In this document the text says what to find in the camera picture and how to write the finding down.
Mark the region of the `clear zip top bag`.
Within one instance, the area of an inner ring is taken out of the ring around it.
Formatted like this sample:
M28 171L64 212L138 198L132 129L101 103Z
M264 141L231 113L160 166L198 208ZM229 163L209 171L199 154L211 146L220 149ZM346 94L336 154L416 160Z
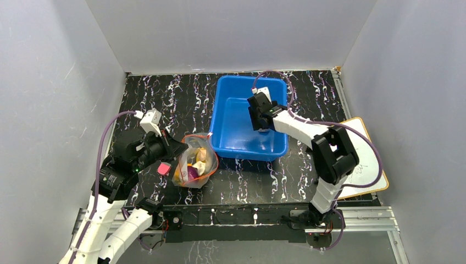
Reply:
M212 133L197 133L197 134L186 135L182 139L182 142L188 144L188 149L177 160L178 164L183 165L184 173L185 173L184 174L185 185L180 186L180 187L200 189L207 183L210 176L212 176L218 169L219 159L212 146L212 141L211 141L212 135L213 135ZM201 148L201 147L207 150L206 162L208 163L209 173L207 173L206 175L200 176L196 180L187 180L187 166L191 166L194 163L196 163L196 153L197 153L198 148Z

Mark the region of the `orange bell pepper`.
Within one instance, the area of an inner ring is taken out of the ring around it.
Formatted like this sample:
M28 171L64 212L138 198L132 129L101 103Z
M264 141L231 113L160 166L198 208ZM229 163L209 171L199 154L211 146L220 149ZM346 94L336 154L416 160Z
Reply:
M175 186L185 185L184 174L185 173L184 173L183 165L178 164L175 168L175 171L172 177L172 182Z

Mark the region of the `purple onion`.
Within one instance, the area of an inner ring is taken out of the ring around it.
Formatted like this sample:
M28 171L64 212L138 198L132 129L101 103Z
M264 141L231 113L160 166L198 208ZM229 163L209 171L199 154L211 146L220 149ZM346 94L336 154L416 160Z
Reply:
M193 166L187 166L187 180L196 180L202 174L199 172L199 168Z

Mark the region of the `white mushroom piece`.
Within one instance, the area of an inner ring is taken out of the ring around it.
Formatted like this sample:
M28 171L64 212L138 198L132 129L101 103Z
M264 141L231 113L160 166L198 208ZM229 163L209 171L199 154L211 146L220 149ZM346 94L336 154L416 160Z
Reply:
M192 167L197 171L198 176L203 176L209 173L209 167L207 162L198 161L194 163Z

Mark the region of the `blue plastic bin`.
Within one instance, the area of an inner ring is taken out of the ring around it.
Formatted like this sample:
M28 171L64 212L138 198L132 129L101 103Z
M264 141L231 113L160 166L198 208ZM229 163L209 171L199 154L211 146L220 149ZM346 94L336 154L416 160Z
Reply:
M271 162L289 150L287 135L253 130L247 99L253 96L254 80L253 76L224 75L217 82L209 132L220 157Z

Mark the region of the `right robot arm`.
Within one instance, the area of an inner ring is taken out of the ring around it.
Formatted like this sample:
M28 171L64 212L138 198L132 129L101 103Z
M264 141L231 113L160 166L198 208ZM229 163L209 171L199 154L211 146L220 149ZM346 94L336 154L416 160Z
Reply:
M309 209L284 220L303 227L325 227L331 221L343 184L359 163L359 157L344 127L311 124L286 106L270 99L268 89L253 89L248 111L254 130L270 129L307 146L314 158L317 189Z

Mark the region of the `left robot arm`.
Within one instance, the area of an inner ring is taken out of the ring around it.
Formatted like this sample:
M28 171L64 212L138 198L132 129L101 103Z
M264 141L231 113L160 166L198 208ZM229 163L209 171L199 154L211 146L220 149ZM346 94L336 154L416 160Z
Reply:
M174 139L166 129L161 133L129 129L116 137L97 171L88 208L61 263L116 263L143 231L162 226L161 204L144 198L113 234L108 233L139 182L139 172L153 164L174 166L188 149L188 144Z

